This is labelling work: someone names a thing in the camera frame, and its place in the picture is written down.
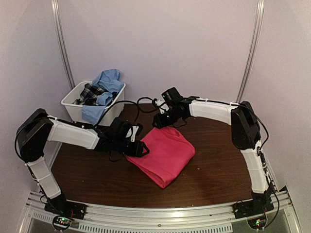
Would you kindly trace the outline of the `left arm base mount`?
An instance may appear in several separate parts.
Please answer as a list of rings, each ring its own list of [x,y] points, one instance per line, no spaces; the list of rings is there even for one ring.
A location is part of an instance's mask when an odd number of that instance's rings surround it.
[[[53,199],[46,199],[44,210],[55,214],[52,219],[52,226],[56,231],[63,232],[70,228],[76,219],[84,219],[85,204],[68,201],[63,194]]]

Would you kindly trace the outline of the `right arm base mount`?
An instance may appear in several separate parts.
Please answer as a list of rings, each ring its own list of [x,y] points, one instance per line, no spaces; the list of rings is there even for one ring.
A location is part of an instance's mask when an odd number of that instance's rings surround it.
[[[252,230],[264,230],[268,226],[267,212],[274,210],[271,191],[264,193],[251,192],[252,199],[239,200],[232,205],[235,219],[249,218],[247,223]]]

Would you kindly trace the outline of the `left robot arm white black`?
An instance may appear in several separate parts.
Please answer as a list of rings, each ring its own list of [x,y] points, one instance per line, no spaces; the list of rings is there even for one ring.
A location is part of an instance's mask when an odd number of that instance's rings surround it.
[[[61,198],[62,190],[44,158],[47,142],[59,142],[98,152],[117,151],[131,157],[141,158],[150,150],[136,139],[143,126],[116,117],[110,126],[85,127],[48,115],[37,109],[18,128],[14,141],[17,156],[34,175],[35,181],[51,201],[51,208],[60,216],[70,211],[70,205]]]

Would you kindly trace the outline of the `pink trousers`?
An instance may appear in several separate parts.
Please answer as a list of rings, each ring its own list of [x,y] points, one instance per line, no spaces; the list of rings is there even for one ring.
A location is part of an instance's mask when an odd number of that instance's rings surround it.
[[[150,152],[126,158],[161,188],[173,182],[195,155],[195,147],[175,128],[153,128],[142,141]]]

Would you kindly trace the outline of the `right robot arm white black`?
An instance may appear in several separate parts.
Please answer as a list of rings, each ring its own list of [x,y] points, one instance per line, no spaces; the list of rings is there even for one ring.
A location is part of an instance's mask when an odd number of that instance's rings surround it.
[[[155,99],[153,105],[159,110],[154,116],[153,126],[159,129],[188,117],[203,117],[228,124],[232,143],[241,151],[251,179],[253,200],[249,203],[249,210],[257,215],[268,206],[272,189],[262,152],[259,120],[249,102],[225,103],[198,97],[180,97],[165,101]]]

